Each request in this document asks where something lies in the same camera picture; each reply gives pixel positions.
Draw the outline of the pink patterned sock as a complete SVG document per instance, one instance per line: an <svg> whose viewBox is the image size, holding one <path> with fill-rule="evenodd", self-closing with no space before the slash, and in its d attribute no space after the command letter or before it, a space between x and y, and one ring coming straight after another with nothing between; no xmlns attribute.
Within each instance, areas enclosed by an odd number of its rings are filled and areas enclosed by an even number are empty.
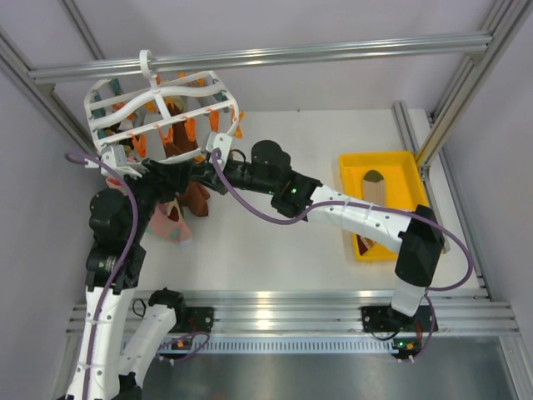
<svg viewBox="0 0 533 400"><path fill-rule="evenodd" d="M187 226L183 216L179 222L167 218L167 204L159 204L149 222L150 233L158 238L174 244L189 243L192 240L192 231Z"/></svg>

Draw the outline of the white round clip hanger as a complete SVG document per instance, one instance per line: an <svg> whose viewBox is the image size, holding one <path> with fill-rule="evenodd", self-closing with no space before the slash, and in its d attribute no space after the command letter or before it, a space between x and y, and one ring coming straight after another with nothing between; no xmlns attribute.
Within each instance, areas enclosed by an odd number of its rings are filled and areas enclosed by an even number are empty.
<svg viewBox="0 0 533 400"><path fill-rule="evenodd" d="M229 89L213 71L180 72L175 79L145 72L147 87L103 98L99 90L111 79L96 82L83 102L92 142L97 153L104 147L131 148L132 158L140 162L154 157L172 139L172 125L184 122L187 136L198 148L167 157L164 163L201 160L211 132L242 138L245 112Z"/></svg>

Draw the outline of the tan brown sock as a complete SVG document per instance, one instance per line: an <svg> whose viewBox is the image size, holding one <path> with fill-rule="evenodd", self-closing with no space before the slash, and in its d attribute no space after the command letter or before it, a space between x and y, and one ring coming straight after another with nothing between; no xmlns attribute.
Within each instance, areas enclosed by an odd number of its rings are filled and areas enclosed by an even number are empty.
<svg viewBox="0 0 533 400"><path fill-rule="evenodd" d="M167 218L176 223L182 219L182 211L177 200L167 203Z"/></svg>

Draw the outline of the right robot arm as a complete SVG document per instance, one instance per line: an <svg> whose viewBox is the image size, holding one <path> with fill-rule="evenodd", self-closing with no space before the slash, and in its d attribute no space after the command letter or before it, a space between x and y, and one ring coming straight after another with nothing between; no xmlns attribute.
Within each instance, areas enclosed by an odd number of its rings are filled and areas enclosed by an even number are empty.
<svg viewBox="0 0 533 400"><path fill-rule="evenodd" d="M230 193L269 223L322 223L379 243L397 255L389 321L402 331L418 322L418 308L444 247L431 208L419 205L409 212L356 200L293 170L290 155L271 140L257 142L249 161L224 158L221 149L213 149L193 167L192 181Z"/></svg>

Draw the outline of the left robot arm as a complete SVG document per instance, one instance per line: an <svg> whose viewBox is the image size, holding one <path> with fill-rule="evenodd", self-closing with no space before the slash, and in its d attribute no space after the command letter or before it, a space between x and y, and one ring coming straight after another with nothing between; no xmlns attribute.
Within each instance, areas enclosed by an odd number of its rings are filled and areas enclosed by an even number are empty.
<svg viewBox="0 0 533 400"><path fill-rule="evenodd" d="M111 175L119 188L106 187L90 202L93 245L87 256L86 312L80 353L66 399L139 399L147 371L162 339L188 320L179 292L160 289L132 338L123 331L146 256L141 240L158 206L187 189L190 162L142 162L140 177Z"/></svg>

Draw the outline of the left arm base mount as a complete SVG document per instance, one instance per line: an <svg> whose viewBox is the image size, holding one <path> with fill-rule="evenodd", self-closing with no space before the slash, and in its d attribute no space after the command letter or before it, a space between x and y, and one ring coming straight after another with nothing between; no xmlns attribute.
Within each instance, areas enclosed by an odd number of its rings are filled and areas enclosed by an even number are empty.
<svg viewBox="0 0 533 400"><path fill-rule="evenodd" d="M188 307L185 322L183 323L183 332L210 333L214 324L213 307Z"/></svg>

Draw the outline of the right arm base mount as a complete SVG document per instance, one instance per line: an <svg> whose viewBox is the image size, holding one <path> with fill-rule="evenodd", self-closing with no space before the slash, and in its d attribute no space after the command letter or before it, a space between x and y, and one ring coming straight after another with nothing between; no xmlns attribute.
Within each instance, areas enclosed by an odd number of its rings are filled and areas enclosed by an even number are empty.
<svg viewBox="0 0 533 400"><path fill-rule="evenodd" d="M393 310L391 306L365 306L361 308L365 333L428 333L439 329L436 317L428 305L419 306L413 317Z"/></svg>

